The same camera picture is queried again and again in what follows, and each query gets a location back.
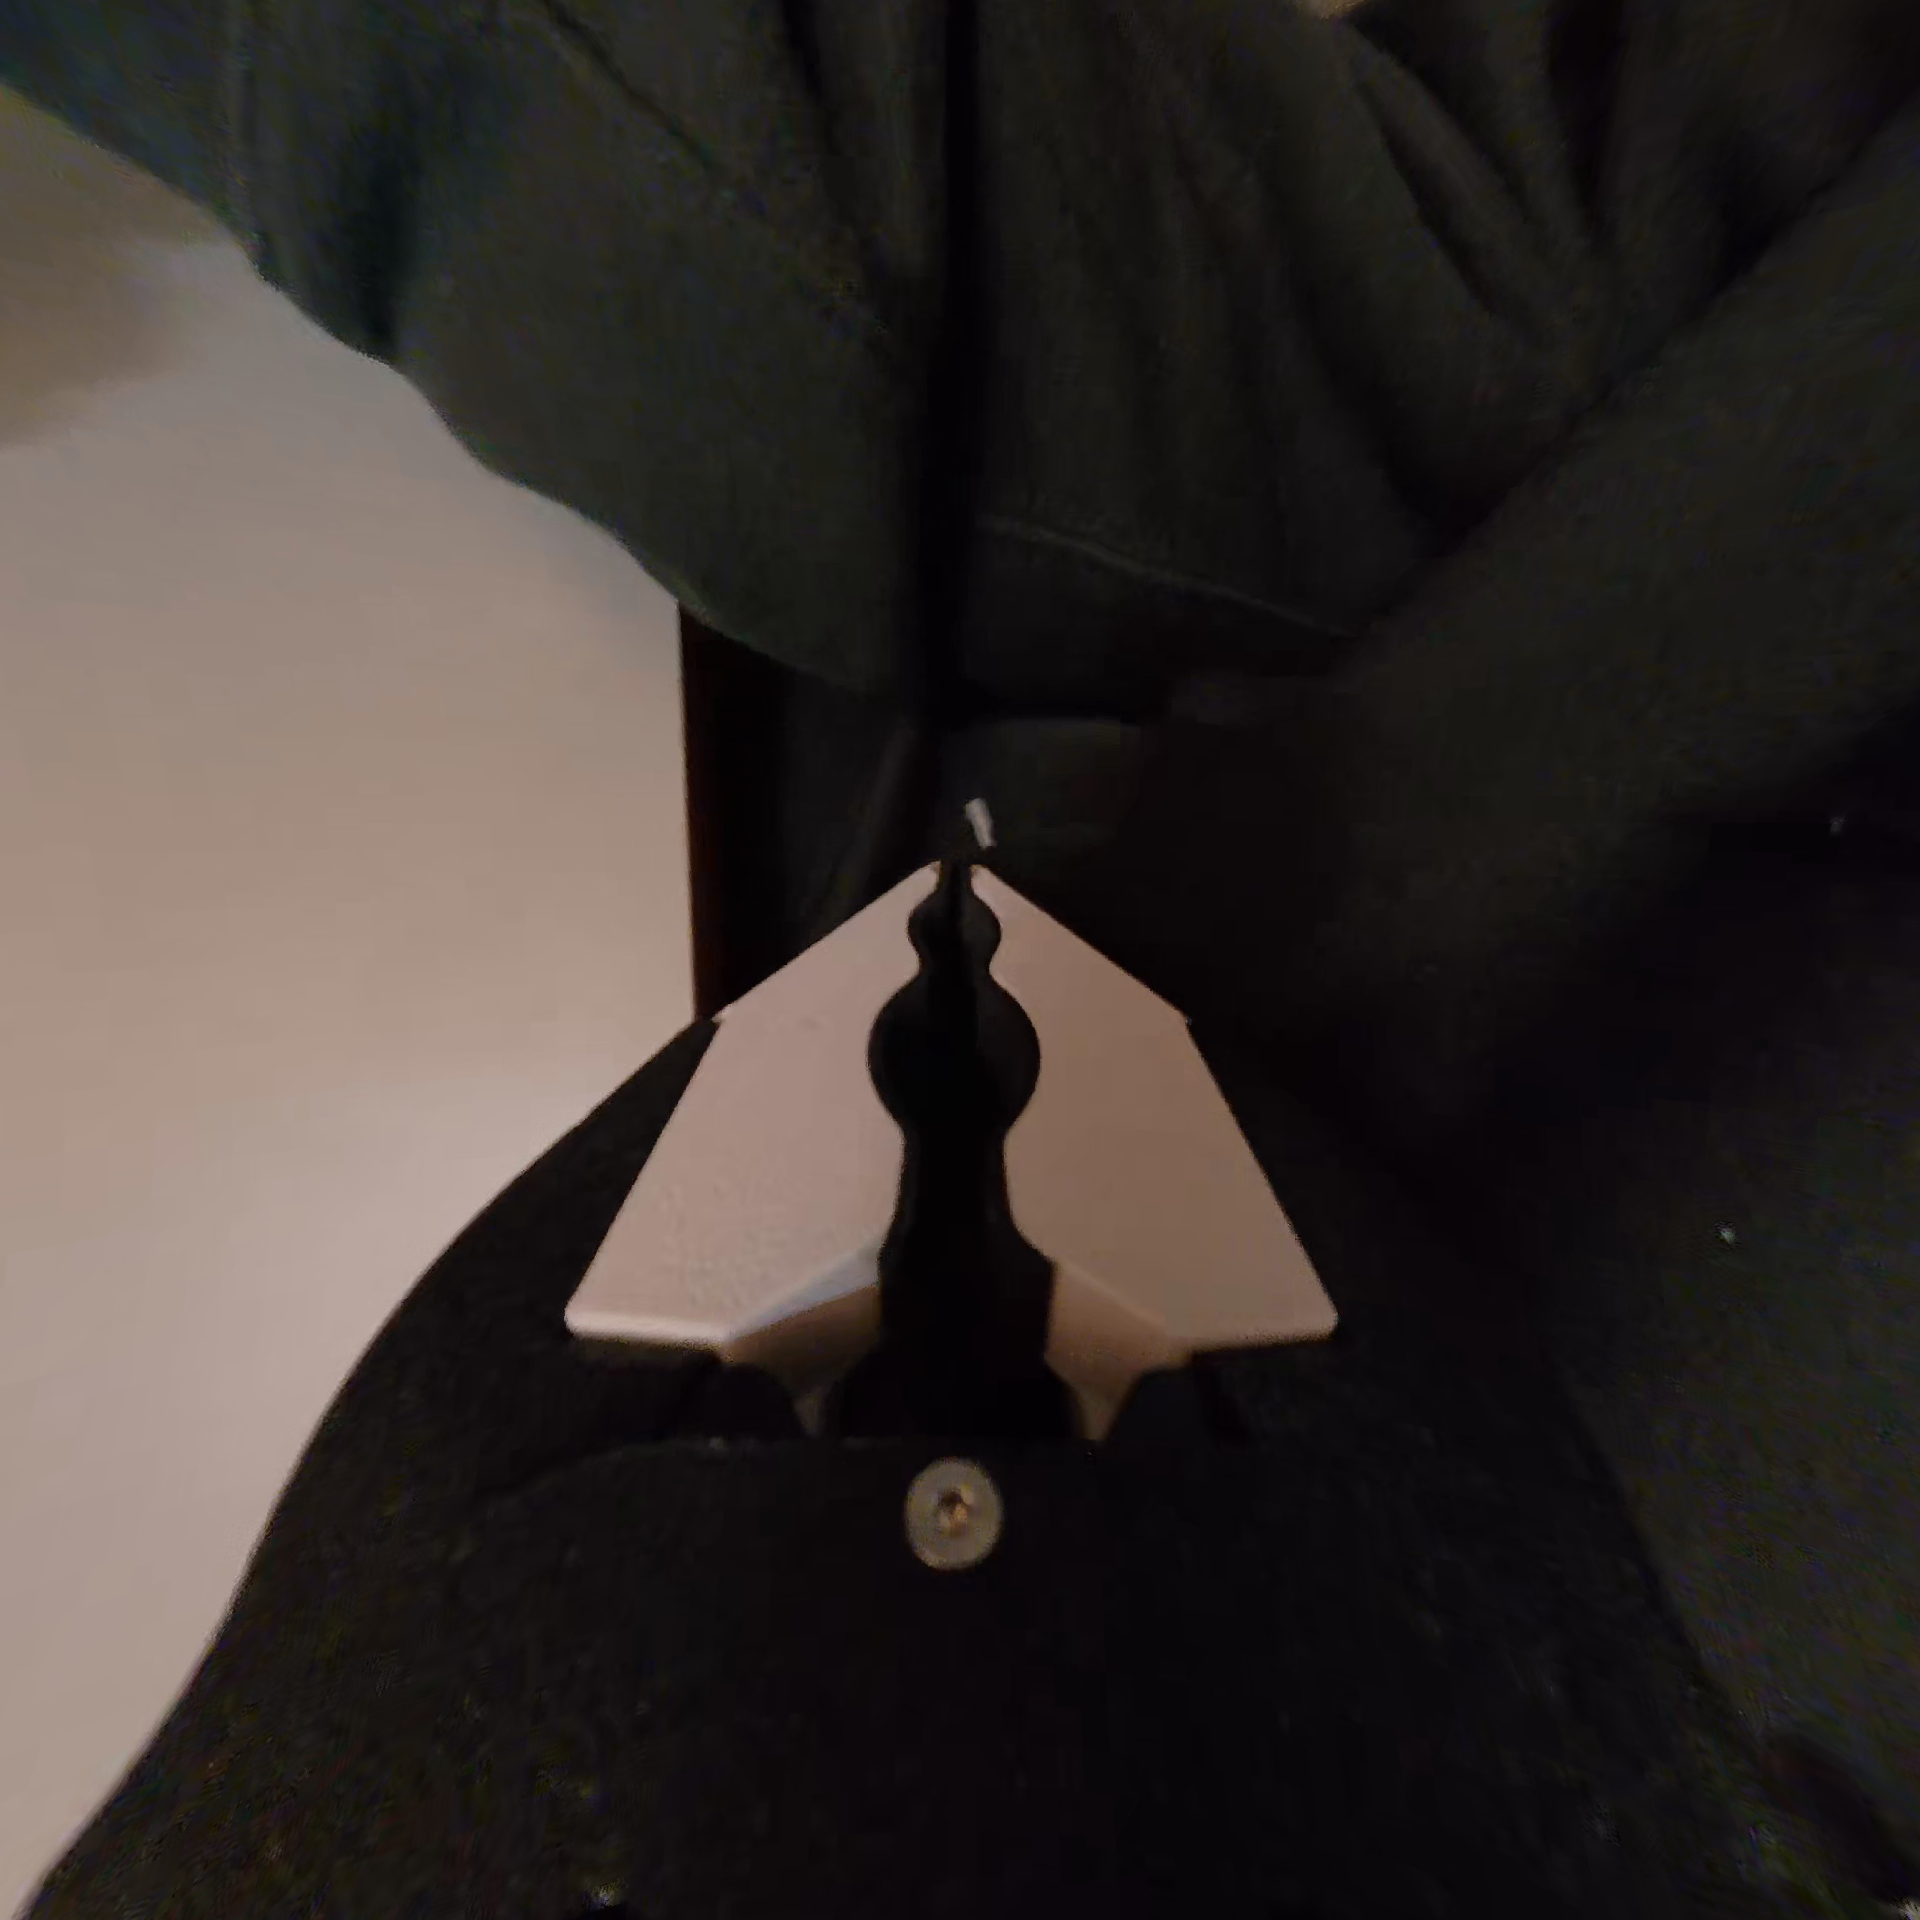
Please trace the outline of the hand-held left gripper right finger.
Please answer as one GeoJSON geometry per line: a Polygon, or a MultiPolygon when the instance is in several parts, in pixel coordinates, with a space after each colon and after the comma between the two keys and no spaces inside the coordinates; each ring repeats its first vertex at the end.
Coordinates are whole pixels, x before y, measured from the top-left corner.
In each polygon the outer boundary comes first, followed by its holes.
{"type": "Polygon", "coordinates": [[[1020,1234],[1052,1265],[1047,1367],[1103,1437],[1145,1377],[1320,1341],[1336,1309],[1186,1017],[978,869],[992,980],[1040,1045],[1002,1142],[1020,1234]]]}

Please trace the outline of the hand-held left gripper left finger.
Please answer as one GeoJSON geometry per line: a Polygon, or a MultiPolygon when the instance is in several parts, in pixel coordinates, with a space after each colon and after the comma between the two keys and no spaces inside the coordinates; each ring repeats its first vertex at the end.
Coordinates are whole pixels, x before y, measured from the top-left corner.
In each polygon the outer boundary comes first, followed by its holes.
{"type": "Polygon", "coordinates": [[[616,1358],[706,1353],[774,1379],[805,1433],[880,1332],[903,1135],[872,1085],[887,1001],[920,972],[911,871],[719,1012],[564,1307],[616,1358]]]}

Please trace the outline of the dark pants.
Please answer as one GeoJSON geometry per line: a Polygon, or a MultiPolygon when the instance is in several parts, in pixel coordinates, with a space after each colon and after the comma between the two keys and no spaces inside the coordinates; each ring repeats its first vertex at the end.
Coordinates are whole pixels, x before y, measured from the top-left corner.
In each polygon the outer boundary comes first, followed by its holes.
{"type": "Polygon", "coordinates": [[[1712,839],[1413,1196],[1205,1042],[1344,1330],[759,1686],[727,1910],[1912,1915],[1914,846],[1712,839]]]}

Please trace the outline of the black printed shirt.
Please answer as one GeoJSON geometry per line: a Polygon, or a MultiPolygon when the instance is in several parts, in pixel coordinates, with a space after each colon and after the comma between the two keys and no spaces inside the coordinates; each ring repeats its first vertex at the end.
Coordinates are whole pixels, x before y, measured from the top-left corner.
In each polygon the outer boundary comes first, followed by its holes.
{"type": "Polygon", "coordinates": [[[1367,627],[1914,93],[1914,5],[4,5],[474,462],[793,674],[1367,627]]]}

